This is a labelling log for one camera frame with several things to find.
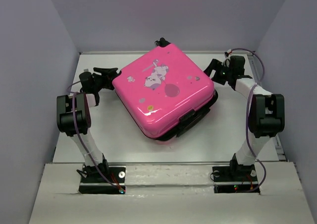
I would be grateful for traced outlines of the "pink hard-shell suitcase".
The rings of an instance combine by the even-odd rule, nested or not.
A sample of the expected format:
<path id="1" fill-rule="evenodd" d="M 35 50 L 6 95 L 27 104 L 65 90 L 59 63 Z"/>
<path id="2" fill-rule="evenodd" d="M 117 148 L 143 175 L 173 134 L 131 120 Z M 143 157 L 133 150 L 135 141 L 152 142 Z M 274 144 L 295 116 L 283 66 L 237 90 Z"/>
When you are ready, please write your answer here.
<path id="1" fill-rule="evenodd" d="M 143 134 L 165 142 L 202 120 L 218 94 L 209 75 L 175 44 L 160 38 L 155 45 L 123 67 L 112 85 Z"/>

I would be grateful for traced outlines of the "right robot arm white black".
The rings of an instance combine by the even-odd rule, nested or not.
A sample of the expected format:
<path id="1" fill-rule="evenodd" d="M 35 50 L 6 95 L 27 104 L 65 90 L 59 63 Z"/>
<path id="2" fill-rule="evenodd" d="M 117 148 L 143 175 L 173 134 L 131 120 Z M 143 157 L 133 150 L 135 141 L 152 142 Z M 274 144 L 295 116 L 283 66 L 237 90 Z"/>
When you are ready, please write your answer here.
<path id="1" fill-rule="evenodd" d="M 285 127 L 284 96 L 261 87 L 253 77 L 245 74 L 244 65 L 244 57 L 229 56 L 224 61 L 212 59 L 204 70 L 213 82 L 228 84 L 247 100 L 246 140 L 233 155 L 230 165 L 218 171 L 219 177 L 228 176 L 233 180 L 251 174 L 264 145 Z"/>

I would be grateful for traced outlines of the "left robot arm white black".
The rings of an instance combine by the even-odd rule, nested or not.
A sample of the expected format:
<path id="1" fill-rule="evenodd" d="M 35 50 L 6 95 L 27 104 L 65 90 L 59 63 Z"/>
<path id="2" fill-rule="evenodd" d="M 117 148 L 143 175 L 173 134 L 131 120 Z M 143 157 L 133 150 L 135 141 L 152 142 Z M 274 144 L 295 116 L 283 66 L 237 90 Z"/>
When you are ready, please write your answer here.
<path id="1" fill-rule="evenodd" d="M 104 154 L 97 147 L 90 128 L 90 107 L 99 105 L 99 91 L 114 90 L 113 80 L 120 75 L 117 68 L 93 68 L 79 75 L 81 89 L 56 98 L 56 123 L 59 131 L 77 145 L 85 165 L 82 177 L 94 177 L 99 182 L 108 181 L 110 168 Z"/>

